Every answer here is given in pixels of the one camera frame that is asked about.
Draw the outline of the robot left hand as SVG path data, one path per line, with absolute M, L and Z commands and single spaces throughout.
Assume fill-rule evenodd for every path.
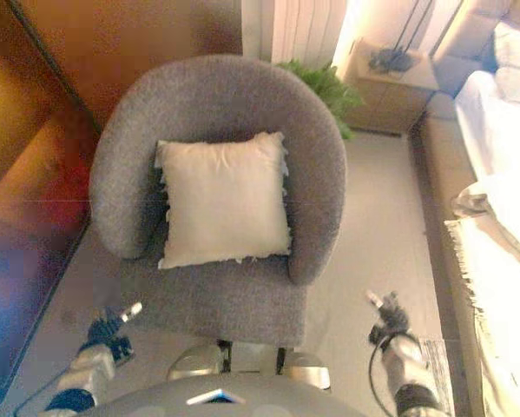
M 132 321 L 143 309 L 140 301 L 116 312 L 112 308 L 105 307 L 98 317 L 92 322 L 87 333 L 87 342 L 91 344 L 105 344 L 111 340 L 129 321 Z

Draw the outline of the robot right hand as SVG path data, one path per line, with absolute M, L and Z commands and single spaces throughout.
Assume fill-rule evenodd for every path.
M 391 291 L 388 295 L 379 297 L 372 291 L 366 292 L 367 300 L 376 308 L 380 319 L 379 324 L 374 324 L 369 333 L 369 342 L 377 344 L 385 337 L 406 333 L 410 329 L 409 317 L 398 302 L 398 293 Z

